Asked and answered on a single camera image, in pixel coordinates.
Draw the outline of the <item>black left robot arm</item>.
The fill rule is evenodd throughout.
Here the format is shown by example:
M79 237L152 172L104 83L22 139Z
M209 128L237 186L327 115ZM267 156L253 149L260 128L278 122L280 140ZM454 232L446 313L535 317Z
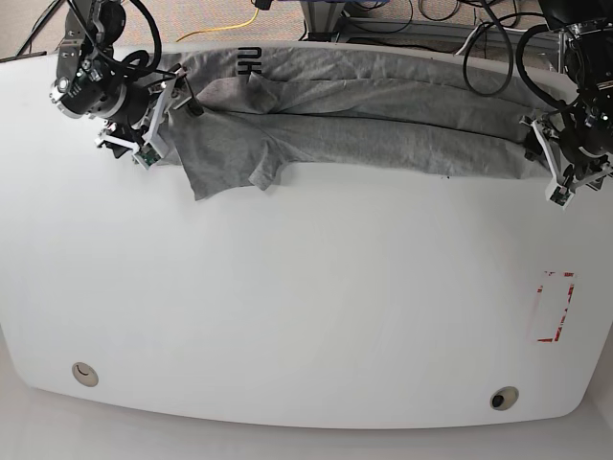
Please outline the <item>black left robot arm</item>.
M532 133L553 177L554 192L594 190L612 174L612 3L541 1L545 22L528 29L515 51L521 80L554 110L531 122ZM529 40L558 33L564 44L562 67L576 85L569 103L541 89L523 62Z

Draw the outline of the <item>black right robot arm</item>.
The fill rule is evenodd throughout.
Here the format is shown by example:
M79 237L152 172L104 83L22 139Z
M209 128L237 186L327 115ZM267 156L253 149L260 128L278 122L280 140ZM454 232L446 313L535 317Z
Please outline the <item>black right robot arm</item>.
M164 70L157 24L141 1L134 4L148 23L153 50L137 50L121 59L114 44L125 30L126 12L120 1L72 1L60 41L57 75L50 100L65 116L101 119L96 144L115 158L128 154L144 167L166 158L171 142L161 133L169 115L185 108L203 113L184 66Z

